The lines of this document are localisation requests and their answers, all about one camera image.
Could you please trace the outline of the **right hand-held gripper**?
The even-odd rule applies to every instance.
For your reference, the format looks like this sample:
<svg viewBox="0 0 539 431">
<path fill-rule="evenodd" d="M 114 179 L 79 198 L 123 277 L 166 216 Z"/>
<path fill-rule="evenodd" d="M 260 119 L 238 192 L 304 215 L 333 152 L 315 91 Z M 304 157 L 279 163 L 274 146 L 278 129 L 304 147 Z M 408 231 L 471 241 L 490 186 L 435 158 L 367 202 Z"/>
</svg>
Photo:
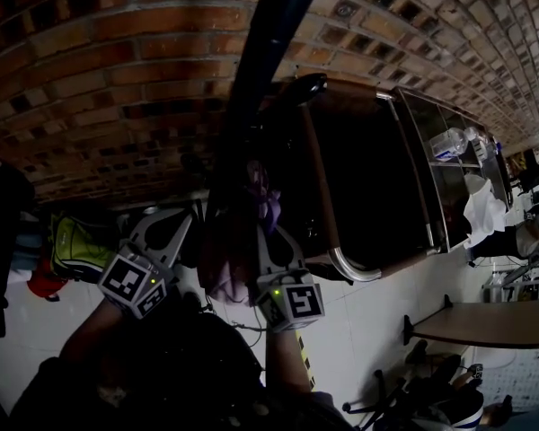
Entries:
<svg viewBox="0 0 539 431">
<path fill-rule="evenodd" d="M 274 273 L 265 232 L 257 225 L 260 277 L 254 302 L 275 333 L 300 330 L 325 316 L 320 285 L 305 268 L 299 244 L 285 229 L 280 230 L 280 236 L 282 268 L 286 272 Z"/>
</svg>

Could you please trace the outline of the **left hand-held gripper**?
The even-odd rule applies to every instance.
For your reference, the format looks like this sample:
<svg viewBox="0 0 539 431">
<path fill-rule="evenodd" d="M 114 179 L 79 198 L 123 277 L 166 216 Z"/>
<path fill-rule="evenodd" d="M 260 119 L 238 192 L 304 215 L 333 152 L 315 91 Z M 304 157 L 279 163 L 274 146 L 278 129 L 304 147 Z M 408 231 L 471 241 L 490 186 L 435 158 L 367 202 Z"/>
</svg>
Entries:
<svg viewBox="0 0 539 431">
<path fill-rule="evenodd" d="M 144 319 L 178 283 L 172 266 L 193 222 L 190 209 L 171 209 L 144 216 L 132 230 L 130 241 L 123 242 L 107 261 L 98 287 L 104 296 L 123 312 Z M 167 244 L 163 264 L 155 262 L 139 248 L 155 248 L 164 234 Z"/>
</svg>

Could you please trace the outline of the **purple cloth garment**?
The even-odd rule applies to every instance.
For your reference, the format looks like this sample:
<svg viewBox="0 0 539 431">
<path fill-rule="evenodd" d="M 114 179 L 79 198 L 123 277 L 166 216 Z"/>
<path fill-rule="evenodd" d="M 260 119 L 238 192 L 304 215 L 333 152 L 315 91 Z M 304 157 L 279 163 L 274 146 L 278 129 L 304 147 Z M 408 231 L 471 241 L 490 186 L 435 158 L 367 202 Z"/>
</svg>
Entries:
<svg viewBox="0 0 539 431">
<path fill-rule="evenodd" d="M 205 227 L 197 271 L 207 296 L 223 304 L 252 306 L 250 288 L 260 275 L 257 232 L 275 232 L 279 198 L 262 163 L 249 161 L 234 199 Z"/>
</svg>

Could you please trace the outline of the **person's left forearm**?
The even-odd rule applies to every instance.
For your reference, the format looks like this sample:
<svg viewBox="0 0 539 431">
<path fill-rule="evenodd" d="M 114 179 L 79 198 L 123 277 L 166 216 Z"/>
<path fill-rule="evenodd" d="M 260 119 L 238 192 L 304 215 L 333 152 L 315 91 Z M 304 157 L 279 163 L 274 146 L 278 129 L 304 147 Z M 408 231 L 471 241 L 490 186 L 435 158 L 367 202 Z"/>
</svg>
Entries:
<svg viewBox="0 0 539 431">
<path fill-rule="evenodd" d="M 65 342 L 59 359 L 76 369 L 96 364 L 126 321 L 126 314 L 104 298 Z"/>
</svg>

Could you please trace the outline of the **person's right forearm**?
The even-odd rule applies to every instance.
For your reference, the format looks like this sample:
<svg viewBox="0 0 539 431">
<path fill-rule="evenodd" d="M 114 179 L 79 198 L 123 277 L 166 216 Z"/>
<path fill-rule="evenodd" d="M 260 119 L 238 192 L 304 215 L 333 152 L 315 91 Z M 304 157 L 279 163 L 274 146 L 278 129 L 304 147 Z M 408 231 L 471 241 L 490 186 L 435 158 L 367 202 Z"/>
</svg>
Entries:
<svg viewBox="0 0 539 431">
<path fill-rule="evenodd" d="M 307 394 L 312 386 L 296 333 L 292 330 L 266 335 L 266 387 L 274 391 Z"/>
</svg>

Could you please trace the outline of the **lime green bag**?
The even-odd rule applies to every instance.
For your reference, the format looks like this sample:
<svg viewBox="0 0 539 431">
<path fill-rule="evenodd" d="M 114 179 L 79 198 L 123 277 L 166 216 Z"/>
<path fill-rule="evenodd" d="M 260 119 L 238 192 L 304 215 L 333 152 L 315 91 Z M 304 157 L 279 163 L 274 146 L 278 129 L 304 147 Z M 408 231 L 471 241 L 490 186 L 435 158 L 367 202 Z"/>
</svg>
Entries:
<svg viewBox="0 0 539 431">
<path fill-rule="evenodd" d="M 50 218 L 50 267 L 59 277 L 97 284 L 115 252 L 119 232 L 115 225 L 60 213 Z"/>
</svg>

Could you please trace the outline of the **black yellow floor tape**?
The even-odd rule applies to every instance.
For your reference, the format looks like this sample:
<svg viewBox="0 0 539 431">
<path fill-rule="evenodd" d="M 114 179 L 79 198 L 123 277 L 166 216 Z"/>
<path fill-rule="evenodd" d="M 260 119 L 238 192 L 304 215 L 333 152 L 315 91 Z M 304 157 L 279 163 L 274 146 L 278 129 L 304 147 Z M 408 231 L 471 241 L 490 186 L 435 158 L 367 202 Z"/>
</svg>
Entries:
<svg viewBox="0 0 539 431">
<path fill-rule="evenodd" d="M 300 349 L 300 354 L 302 357 L 302 361 L 305 366 L 305 371 L 307 373 L 308 381 L 310 383 L 311 391 L 316 391 L 316 381 L 314 378 L 314 374 L 312 372 L 312 365 L 311 361 L 305 346 L 305 342 L 303 340 L 302 334 L 299 330 L 296 331 L 296 340 Z"/>
</svg>

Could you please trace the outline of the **dark wooden cabinet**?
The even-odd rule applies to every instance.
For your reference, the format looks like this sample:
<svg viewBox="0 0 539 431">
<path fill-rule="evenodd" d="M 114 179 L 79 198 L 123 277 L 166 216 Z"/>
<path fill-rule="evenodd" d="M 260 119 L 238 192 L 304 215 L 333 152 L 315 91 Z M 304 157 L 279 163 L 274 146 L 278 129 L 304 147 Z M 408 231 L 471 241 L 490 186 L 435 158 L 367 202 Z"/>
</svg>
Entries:
<svg viewBox="0 0 539 431">
<path fill-rule="evenodd" d="M 337 237 L 323 258 L 366 283 L 439 254 L 446 221 L 400 91 L 330 79 L 308 104 Z"/>
</svg>

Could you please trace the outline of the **red cloth item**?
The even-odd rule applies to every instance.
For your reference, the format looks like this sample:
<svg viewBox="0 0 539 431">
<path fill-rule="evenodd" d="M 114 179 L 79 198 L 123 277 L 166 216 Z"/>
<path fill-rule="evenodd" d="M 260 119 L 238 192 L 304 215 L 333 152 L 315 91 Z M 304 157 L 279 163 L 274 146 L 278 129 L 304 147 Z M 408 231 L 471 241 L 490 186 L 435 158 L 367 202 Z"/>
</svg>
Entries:
<svg viewBox="0 0 539 431">
<path fill-rule="evenodd" d="M 30 291 L 39 298 L 54 303 L 59 301 L 59 291 L 66 285 L 67 280 L 56 275 L 48 258 L 42 258 L 27 282 Z"/>
</svg>

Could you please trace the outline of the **person's shirt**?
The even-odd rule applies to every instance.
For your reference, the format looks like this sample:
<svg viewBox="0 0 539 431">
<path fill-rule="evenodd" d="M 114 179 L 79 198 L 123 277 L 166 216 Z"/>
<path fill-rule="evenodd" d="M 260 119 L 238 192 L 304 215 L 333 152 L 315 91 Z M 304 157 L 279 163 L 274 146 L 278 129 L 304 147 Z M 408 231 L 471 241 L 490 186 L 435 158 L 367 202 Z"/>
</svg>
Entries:
<svg viewBox="0 0 539 431">
<path fill-rule="evenodd" d="M 266 340 L 259 361 L 193 296 L 126 318 L 96 364 L 42 362 L 7 431 L 353 431 L 329 393 L 268 389 Z"/>
</svg>

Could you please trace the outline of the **black office chair base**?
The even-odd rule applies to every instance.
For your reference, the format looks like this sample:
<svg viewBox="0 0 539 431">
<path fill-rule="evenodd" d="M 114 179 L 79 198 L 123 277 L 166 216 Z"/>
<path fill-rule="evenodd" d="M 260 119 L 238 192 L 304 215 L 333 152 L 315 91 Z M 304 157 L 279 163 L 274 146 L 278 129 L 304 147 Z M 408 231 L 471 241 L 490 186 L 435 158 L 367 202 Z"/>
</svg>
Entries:
<svg viewBox="0 0 539 431">
<path fill-rule="evenodd" d="M 385 380 L 382 370 L 373 373 L 376 398 L 366 404 L 362 400 L 345 402 L 342 411 L 349 415 L 366 415 L 363 425 L 354 426 L 356 431 L 427 431 L 415 416 L 427 406 L 428 383 L 426 379 L 413 377 L 407 381 L 398 377 L 393 383 Z"/>
</svg>

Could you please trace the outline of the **metal glass shelf cabinet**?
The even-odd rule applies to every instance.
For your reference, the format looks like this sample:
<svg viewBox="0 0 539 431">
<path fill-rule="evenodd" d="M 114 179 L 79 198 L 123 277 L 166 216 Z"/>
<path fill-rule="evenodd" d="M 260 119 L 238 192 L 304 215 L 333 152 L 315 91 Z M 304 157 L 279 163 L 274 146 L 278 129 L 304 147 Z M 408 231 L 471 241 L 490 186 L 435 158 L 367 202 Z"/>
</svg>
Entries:
<svg viewBox="0 0 539 431">
<path fill-rule="evenodd" d="M 471 226 L 464 210 L 472 197 L 471 175 L 490 183 L 492 196 L 503 206 L 500 219 L 504 220 L 513 195 L 494 136 L 469 115 L 423 95 L 398 88 L 389 102 L 418 171 L 434 249 L 447 253 L 468 243 Z M 464 153 L 440 161 L 433 155 L 430 140 L 454 128 L 476 130 L 481 142 L 468 144 Z"/>
</svg>

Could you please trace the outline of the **clear plastic container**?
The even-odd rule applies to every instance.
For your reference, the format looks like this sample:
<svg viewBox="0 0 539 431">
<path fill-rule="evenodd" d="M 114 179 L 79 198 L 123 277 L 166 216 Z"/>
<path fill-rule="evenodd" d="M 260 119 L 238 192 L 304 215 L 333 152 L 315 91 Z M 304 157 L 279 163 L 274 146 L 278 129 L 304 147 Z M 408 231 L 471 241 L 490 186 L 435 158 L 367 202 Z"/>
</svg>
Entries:
<svg viewBox="0 0 539 431">
<path fill-rule="evenodd" d="M 447 162 L 464 154 L 468 145 L 468 136 L 459 128 L 450 128 L 429 140 L 431 152 L 440 162 Z"/>
</svg>

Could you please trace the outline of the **white cloth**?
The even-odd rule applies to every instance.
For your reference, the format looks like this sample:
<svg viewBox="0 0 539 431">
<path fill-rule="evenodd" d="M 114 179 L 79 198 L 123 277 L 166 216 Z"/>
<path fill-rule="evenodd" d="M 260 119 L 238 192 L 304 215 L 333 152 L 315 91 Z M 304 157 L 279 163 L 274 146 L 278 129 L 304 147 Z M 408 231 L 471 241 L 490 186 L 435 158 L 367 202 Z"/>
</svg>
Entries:
<svg viewBox="0 0 539 431">
<path fill-rule="evenodd" d="M 471 227 L 464 244 L 470 249 L 496 232 L 505 231 L 506 205 L 495 197 L 491 180 L 475 174 L 465 174 L 464 182 L 469 193 L 464 217 Z"/>
</svg>

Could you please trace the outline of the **wooden table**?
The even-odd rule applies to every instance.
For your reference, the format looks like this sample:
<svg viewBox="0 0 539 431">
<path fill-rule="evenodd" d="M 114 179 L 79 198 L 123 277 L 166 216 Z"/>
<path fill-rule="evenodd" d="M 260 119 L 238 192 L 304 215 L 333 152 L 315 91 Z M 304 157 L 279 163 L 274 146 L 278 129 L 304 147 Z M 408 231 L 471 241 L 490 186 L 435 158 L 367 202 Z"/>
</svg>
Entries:
<svg viewBox="0 0 539 431">
<path fill-rule="evenodd" d="M 412 323 L 404 317 L 402 340 L 413 338 L 505 349 L 539 348 L 539 300 L 510 303 L 452 303 Z"/>
</svg>

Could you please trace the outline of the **white metal frame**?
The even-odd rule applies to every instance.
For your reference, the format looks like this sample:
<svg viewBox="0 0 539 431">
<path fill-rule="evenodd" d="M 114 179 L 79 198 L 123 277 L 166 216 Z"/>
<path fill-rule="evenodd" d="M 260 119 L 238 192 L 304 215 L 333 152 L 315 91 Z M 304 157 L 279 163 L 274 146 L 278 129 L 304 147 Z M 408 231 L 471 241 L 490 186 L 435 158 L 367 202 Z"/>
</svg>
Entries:
<svg viewBox="0 0 539 431">
<path fill-rule="evenodd" d="M 539 300 L 539 264 L 495 268 L 482 286 L 485 303 L 514 303 Z"/>
</svg>

